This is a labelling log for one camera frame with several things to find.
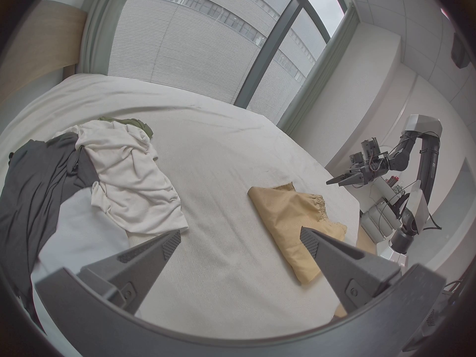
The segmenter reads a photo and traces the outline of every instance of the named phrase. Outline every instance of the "curtain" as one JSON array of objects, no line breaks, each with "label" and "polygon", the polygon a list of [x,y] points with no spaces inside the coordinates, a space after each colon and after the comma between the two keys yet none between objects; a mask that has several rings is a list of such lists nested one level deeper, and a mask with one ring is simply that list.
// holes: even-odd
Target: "curtain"
[{"label": "curtain", "polygon": [[84,26],[78,73],[108,74],[112,42],[126,0],[85,0]]},{"label": "curtain", "polygon": [[277,126],[288,135],[291,135],[298,126],[302,117],[311,109],[319,94],[324,89],[330,76],[339,64],[344,52],[356,31],[359,18],[357,11],[351,5],[336,32],[319,56],[301,89],[289,104]]}]

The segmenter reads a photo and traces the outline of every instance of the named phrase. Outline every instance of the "ceiling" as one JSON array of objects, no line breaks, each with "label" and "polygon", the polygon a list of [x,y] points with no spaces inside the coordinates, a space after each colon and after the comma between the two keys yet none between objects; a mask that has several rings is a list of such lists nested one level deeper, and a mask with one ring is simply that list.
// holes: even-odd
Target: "ceiling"
[{"label": "ceiling", "polygon": [[476,71],[451,60],[451,22],[434,0],[355,0],[360,19],[402,37],[402,63],[453,105],[476,141]]}]

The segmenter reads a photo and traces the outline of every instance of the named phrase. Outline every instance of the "gray garment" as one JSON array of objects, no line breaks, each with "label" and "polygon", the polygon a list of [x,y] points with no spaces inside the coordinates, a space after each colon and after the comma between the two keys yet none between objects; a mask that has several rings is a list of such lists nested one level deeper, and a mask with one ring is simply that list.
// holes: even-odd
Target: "gray garment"
[{"label": "gray garment", "polygon": [[30,274],[38,253],[56,231],[61,203],[99,180],[77,140],[66,133],[28,141],[11,158],[0,196],[0,263],[35,321]]},{"label": "gray garment", "polygon": [[[62,267],[77,274],[84,265],[128,248],[126,231],[112,222],[101,209],[91,206],[91,189],[84,188],[61,204],[56,232],[39,252],[31,282],[34,286]],[[64,356],[79,356],[46,312],[34,287],[33,301],[48,341]]]}]

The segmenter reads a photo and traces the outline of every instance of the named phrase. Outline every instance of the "wooden headboard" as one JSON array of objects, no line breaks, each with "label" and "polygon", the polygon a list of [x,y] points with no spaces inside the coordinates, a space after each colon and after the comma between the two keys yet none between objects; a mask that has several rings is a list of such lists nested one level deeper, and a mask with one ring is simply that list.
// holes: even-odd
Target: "wooden headboard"
[{"label": "wooden headboard", "polygon": [[81,9],[57,1],[38,4],[0,65],[0,105],[33,80],[79,62],[86,17]]}]

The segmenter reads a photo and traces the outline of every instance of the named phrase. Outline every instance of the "white bed sheet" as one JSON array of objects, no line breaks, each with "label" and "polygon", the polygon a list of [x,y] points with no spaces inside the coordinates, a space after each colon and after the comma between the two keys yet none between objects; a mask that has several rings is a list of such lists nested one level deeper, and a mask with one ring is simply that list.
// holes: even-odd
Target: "white bed sheet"
[{"label": "white bed sheet", "polygon": [[167,86],[74,75],[0,135],[1,185],[9,152],[103,115],[149,124],[158,166],[177,190],[190,228],[142,303],[144,320],[218,338],[280,336],[330,321],[338,299],[325,277],[300,285],[247,191],[292,181],[297,191],[322,194],[329,218],[347,225],[345,241],[352,245],[358,202],[346,189],[327,186],[331,175],[261,115]]}]

